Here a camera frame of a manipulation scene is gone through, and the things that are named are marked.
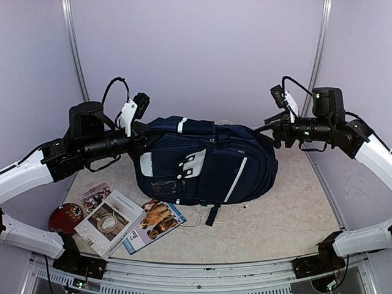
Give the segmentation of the navy blue student backpack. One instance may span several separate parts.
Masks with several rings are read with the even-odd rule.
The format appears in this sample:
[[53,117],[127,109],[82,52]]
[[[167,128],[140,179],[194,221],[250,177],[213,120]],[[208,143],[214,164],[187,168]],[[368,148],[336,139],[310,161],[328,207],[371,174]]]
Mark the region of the navy blue student backpack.
[[267,193],[278,170],[267,136],[242,125],[181,116],[148,123],[146,143],[131,158],[145,195],[177,205],[210,205],[209,226],[222,205]]

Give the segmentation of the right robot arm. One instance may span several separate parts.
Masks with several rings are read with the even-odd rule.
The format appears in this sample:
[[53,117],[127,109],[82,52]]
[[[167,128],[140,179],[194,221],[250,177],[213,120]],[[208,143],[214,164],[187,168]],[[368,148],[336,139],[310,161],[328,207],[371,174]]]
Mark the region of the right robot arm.
[[[349,122],[345,120],[348,113],[339,88],[313,89],[311,118],[299,116],[296,102],[282,86],[277,85],[270,92],[283,111],[266,119],[257,132],[271,130],[275,148],[291,148],[296,141],[320,141],[332,148],[338,147],[391,187],[391,150],[359,116],[355,115]],[[333,232],[317,246],[317,254],[292,261],[297,277],[343,268],[352,254],[391,248],[391,220],[358,230]]]

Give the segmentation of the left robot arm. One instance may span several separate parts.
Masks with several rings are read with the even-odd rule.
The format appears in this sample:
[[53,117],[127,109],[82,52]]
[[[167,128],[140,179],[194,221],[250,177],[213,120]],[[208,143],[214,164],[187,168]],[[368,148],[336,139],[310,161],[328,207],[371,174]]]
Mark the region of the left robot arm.
[[[101,102],[83,102],[69,110],[69,128],[64,137],[34,148],[18,162],[1,170],[1,203],[36,187],[57,183],[97,160],[117,162],[124,153],[147,146],[146,127],[138,122],[149,99],[126,102],[120,111],[120,126],[104,114]],[[61,259],[72,272],[86,266],[70,235],[48,232],[1,213],[1,243]]]

